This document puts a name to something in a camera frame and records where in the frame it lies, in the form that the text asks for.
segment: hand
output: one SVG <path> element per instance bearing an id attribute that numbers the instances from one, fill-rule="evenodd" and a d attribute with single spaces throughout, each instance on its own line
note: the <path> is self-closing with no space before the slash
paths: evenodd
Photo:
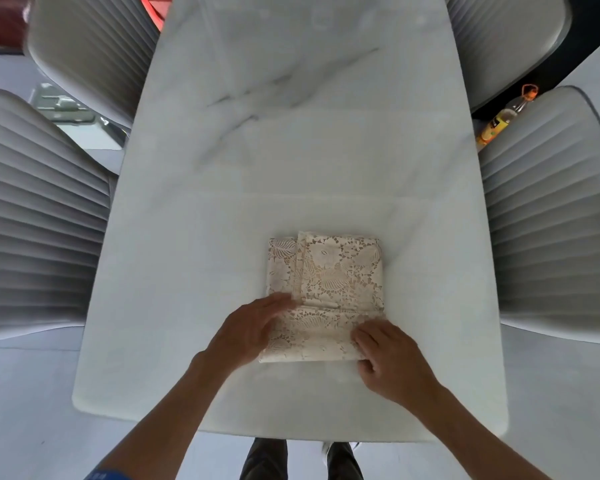
<path id="1" fill-rule="evenodd" d="M 431 409 L 444 387 L 414 339 L 384 319 L 362 323 L 351 338 L 367 358 L 359 361 L 358 371 L 369 389 L 416 417 Z"/>
<path id="2" fill-rule="evenodd" d="M 269 343 L 275 318 L 295 307 L 287 293 L 273 293 L 241 306 L 226 318 L 204 354 L 211 364 L 231 374 L 256 359 Z"/>

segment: person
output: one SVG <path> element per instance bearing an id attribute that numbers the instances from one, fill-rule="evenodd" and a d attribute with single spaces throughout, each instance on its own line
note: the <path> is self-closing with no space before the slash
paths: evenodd
<path id="1" fill-rule="evenodd" d="M 267 346 L 275 318 L 294 308 L 276 293 L 231 313 L 206 350 L 193 357 L 169 393 L 87 476 L 88 480 L 173 480 L 216 393 Z M 371 391 L 410 411 L 447 446 L 473 480 L 549 480 L 500 441 L 436 379 L 414 339 L 387 320 L 369 320 L 351 334 L 366 360 L 358 363 Z M 330 480 L 361 480 L 349 444 L 328 450 Z M 256 438 L 240 480 L 286 480 L 287 443 Z"/>

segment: bottle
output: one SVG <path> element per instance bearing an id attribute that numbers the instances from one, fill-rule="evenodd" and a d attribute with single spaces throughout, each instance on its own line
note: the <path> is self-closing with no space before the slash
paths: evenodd
<path id="1" fill-rule="evenodd" d="M 504 128 L 509 126 L 509 123 L 512 122 L 537 95 L 538 86 L 533 84 L 525 84 L 522 86 L 522 95 L 509 101 L 509 104 L 507 104 L 494 119 L 490 120 L 489 124 L 482 130 L 480 135 L 475 138 L 478 151 L 492 142 Z"/>

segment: folded lace fabric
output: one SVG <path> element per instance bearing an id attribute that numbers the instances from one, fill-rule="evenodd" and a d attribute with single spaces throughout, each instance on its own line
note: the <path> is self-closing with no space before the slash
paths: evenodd
<path id="1" fill-rule="evenodd" d="M 302 305 L 280 316 L 260 362 L 357 360 L 351 331 L 384 311 L 377 239 L 300 232 L 269 240 L 267 294 Z"/>

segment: blue sleeve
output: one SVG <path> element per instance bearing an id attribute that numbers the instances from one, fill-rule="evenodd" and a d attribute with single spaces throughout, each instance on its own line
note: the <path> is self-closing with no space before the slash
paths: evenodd
<path id="1" fill-rule="evenodd" d="M 131 480 L 122 473 L 109 470 L 94 470 L 84 480 Z"/>

